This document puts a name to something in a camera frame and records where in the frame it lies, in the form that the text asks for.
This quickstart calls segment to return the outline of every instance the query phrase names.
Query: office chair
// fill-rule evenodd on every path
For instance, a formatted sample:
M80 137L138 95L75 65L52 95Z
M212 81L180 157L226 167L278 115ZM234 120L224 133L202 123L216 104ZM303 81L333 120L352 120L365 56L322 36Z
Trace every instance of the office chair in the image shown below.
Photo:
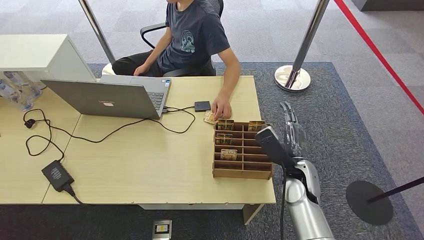
M212 6L215 8L216 13L221 17L224 10L224 1L223 0L209 0L209 2L212 4ZM141 38L143 41L149 45L152 49L155 48L153 44L151 44L146 38L145 34L149 32L153 32L159 29L164 29L167 26L165 26L165 23L159 23L151 26L143 27L140 30ZM185 68L177 69L174 71L170 71L165 73L164 77L180 77L180 76L216 76L217 71L215 70L215 67L213 65L212 59L209 58L209 60L203 64L196 65L196 66L187 66Z

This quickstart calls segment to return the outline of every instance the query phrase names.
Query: wooden compartment tray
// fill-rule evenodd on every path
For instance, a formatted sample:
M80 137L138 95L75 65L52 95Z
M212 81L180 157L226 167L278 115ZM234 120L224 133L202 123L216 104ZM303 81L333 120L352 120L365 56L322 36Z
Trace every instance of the wooden compartment tray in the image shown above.
M218 130L218 124L215 124L213 177L268 180L272 177L273 164L256 142L257 132L248 131L248 127L247 122L235 122L233 131ZM217 134L232 134L231 144L217 144L215 141ZM236 160L221 160L222 149L237 150Z

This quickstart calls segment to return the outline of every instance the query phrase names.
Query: white shelf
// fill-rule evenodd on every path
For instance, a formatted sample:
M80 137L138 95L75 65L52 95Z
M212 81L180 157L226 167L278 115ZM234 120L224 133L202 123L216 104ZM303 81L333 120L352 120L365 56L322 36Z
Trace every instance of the white shelf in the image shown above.
M96 81L66 34L0 35L0 53L0 72L23 71L34 82Z

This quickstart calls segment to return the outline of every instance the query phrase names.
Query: black cable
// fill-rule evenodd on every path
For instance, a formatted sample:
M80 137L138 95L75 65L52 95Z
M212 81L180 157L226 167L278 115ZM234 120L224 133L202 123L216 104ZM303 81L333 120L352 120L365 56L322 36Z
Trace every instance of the black cable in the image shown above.
M48 148L49 148L49 146L50 146L50 144L52 144L53 146L55 146L56 147L56 149L61 153L61 157L60 157L60 159L58 159L57 161L62 161L64 158L65 158L65 153L64 153L64 151L62 151L53 141L52 141L52 138L53 138L53 134L52 134L52 129L56 129L56 130L60 130L60 131L62 131L62 132L64 132L64 133L66 133L66 134L68 134L71 138L74 138L74 139L81 139L81 140L84 140L84 141L87 141L87 142L90 142L90 143L94 143L94 144L98 144L98 143L101 143L101 142L103 142L104 140L106 140L108 137L110 137L112 134L114 134L114 133L116 133L116 132L118 132L119 130L121 130L121 129L123 129L123 128L125 128L125 127L128 127L128 126L131 126L131 125L134 125L134 124L138 124L138 123L141 123L141 122L144 122L144 121L146 121L146 120L150 120L150 121L152 121L152 122L155 122L155 123L158 123L158 124L160 124L164 129L166 129L166 130L168 130L168 131L170 131L170 132L172 132L172 133L176 133L176 134L183 134L183 133L186 133L189 129L190 129L190 127L193 125L193 123L195 122L195 120L196 120L196 116L194 115L194 114L192 114L191 112L188 112L188 111L186 111L187 109L191 109L191 108L194 108L194 106L189 106L189 107L185 107L185 108L182 108L182 109L179 109L179 108L176 108L176 107L164 107L164 109L166 110L166 112L165 113L175 113L175 112L180 112L180 111L183 111L183 112L186 112L187 114L190 114L192 117L193 117L193 120L191 121L191 123L190 123L190 125L188 125L188 127L184 130L184 131L175 131L175 130L171 130L171 129L169 129L169 128L167 128L166 126L164 126L160 121L157 121L157 120L153 120L153 119L150 119L150 118L145 118L145 119L141 119L141 120L138 120L138 121L135 121L135 122L132 122L132 123L128 123L128 124L125 124L125 125L123 125L123 126L121 126L121 127L119 127L118 129L116 129L116 130L114 130L113 132L111 132L111 133L109 133L108 135L106 135L104 138L102 138L101 140L98 140L98 141L94 141L94 140L90 140L90 139L87 139L87 138L84 138L84 137L80 137L80 136L74 136L74 135L72 135L71 133L69 133L68 131L66 131L66 130L64 130L64 129L62 129L62 128L59 128L59 127L55 127L55 126L52 126L52 121L50 120L50 119L47 119L46 118L46 115L44 114L44 111L42 110L42 109L33 109L33 110L30 110L30 111L27 111L24 115L23 115L23 121L25 122L25 125L27 125L27 120L26 120L26 116L27 116L27 114L29 114L29 113L31 113L31 112L34 112L34 111L40 111L41 112L41 114L42 114L42 119L39 119L39 120L33 120L33 122L30 122L30 124L31 124L31 126L30 127L32 127L32 124L34 124L34 123L38 123L38 122L45 122L45 124L48 126L48 131L49 131L49 138L46 138L46 137L44 137L44 136L41 136L41 135L32 135L32 136L30 136L26 141L25 141L25 146L26 146L26 150L28 151L28 154L30 155L30 156L32 156L32 157L36 157L36 156L39 156L39 155L41 155L44 151L46 151ZM41 150L39 153L31 153L31 150L30 150L30 147L29 147L29 145L28 145L28 142L31 140L31 139L33 139L33 138L41 138L41 139L44 139L44 140L46 140L48 143L47 143L47 145L45 146L45 148L43 149L43 150ZM66 191L66 192L68 192L74 199L75 199L75 201L77 201L79 204L81 204L81 205L88 205L88 204L85 204L85 203L83 203L82 201L80 201L79 199L78 199L78 197L77 197L77 195L75 194L75 192L74 192L74 190L72 189L72 187L71 187L71 185L69 185L69 184L66 184L64 187L63 187L63 189Z
M90 204L87 204L87 203L83 203L82 201L80 201L78 199L77 195L74 192L74 189L72 189L72 186L70 184L65 184L63 186L63 190L65 190L69 195L71 195L75 199L75 201L77 201L77 203L79 203L81 205L90 205Z
M281 216L279 219L279 232L280 232L280 238L281 240L284 240L284 205L286 203L286 169L284 168L284 165L282 165L282 200L281 200Z

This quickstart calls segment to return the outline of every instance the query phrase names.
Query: table leg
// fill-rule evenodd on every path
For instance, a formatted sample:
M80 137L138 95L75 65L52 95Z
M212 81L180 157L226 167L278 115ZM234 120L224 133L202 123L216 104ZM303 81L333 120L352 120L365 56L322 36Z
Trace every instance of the table leg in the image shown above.
M248 225L265 204L245 204L243 207L244 225Z

